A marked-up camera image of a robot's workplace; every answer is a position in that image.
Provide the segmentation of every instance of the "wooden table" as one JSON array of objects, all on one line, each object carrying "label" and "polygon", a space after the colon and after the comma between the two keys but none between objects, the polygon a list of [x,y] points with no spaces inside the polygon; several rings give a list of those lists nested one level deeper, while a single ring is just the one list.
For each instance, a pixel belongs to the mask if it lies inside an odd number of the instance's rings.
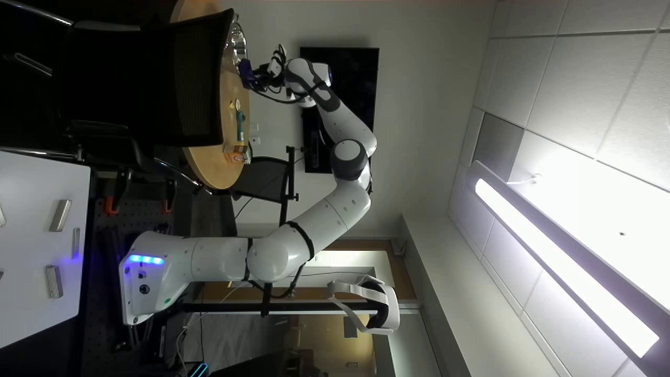
[{"label": "wooden table", "polygon": [[[216,0],[178,0],[171,12],[171,22],[195,19],[211,12],[227,11],[224,3]],[[245,167],[246,142],[237,142],[237,107],[243,113],[243,138],[250,137],[250,92],[233,63],[233,48],[224,50],[220,71],[220,111],[224,144],[188,147],[184,148],[187,162],[192,175],[209,188],[230,188]]]}]

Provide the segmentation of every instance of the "white robotic arm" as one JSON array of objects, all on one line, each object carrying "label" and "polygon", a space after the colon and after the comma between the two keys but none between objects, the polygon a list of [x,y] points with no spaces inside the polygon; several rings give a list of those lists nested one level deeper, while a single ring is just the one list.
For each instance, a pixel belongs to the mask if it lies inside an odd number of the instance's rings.
[{"label": "white robotic arm", "polygon": [[[320,63],[294,58],[282,70],[284,87],[309,97],[324,131],[335,142],[332,175],[336,187],[300,219],[267,237],[183,239],[143,233],[120,264],[124,323],[139,325],[170,308],[195,280],[274,284],[298,276],[319,251],[347,233],[370,208],[369,158],[376,148],[374,134],[328,88],[328,70]],[[332,284],[331,302],[351,317],[361,331],[392,334],[399,325],[398,298],[379,278],[364,276],[357,285]],[[364,328],[336,293],[356,293],[379,307]]]}]

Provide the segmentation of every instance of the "table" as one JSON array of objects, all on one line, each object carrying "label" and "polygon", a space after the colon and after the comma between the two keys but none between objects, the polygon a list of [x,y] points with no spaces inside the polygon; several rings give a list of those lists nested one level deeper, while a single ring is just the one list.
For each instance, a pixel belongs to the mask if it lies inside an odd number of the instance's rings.
[{"label": "table", "polygon": [[[195,19],[228,8],[224,3],[216,0],[178,0],[171,12],[171,22]],[[211,147],[188,147],[184,148],[187,162],[192,175],[209,188],[224,190],[230,188],[243,167],[245,148],[250,137],[250,92],[233,63],[233,48],[224,50],[222,74],[220,74],[220,111],[222,111],[222,134],[224,144]],[[243,141],[237,142],[237,111],[243,115]]]}]

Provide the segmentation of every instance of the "fluorescent light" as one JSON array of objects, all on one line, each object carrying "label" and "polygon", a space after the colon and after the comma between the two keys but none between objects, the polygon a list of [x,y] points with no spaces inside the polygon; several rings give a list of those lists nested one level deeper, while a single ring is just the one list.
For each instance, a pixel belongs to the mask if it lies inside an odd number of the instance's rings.
[{"label": "fluorescent light", "polygon": [[598,285],[486,181],[477,181],[475,192],[638,358],[648,352],[660,338],[640,319]]}]

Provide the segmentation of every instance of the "robotic arm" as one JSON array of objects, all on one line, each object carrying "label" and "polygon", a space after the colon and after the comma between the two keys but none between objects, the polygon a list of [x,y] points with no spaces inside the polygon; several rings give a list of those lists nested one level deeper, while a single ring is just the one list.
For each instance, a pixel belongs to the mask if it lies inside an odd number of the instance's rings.
[{"label": "robotic arm", "polygon": [[[279,226],[267,237],[171,237],[143,233],[120,264],[122,308],[125,325],[140,325],[170,308],[195,280],[257,280],[274,284],[300,275],[319,251],[347,233],[370,208],[369,158],[376,148],[374,134],[328,88],[328,67],[294,58],[282,70],[286,91],[309,98],[335,142],[332,175],[336,188],[300,219]],[[361,331],[387,335],[399,325],[398,298],[392,287],[373,276],[357,285],[331,284],[328,299],[336,304]],[[354,293],[376,304],[369,325],[336,299]]]}]

